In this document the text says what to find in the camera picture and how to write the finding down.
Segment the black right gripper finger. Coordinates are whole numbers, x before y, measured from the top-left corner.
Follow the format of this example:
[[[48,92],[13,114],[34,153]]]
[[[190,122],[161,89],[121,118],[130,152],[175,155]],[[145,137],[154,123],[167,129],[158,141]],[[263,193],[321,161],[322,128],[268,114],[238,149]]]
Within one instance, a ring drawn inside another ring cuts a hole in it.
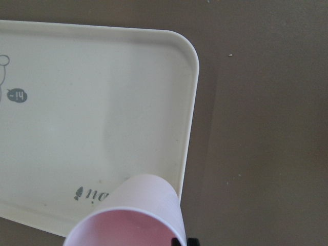
[[[172,238],[171,246],[182,246],[177,238]],[[197,238],[188,238],[187,246],[199,246],[199,240]]]

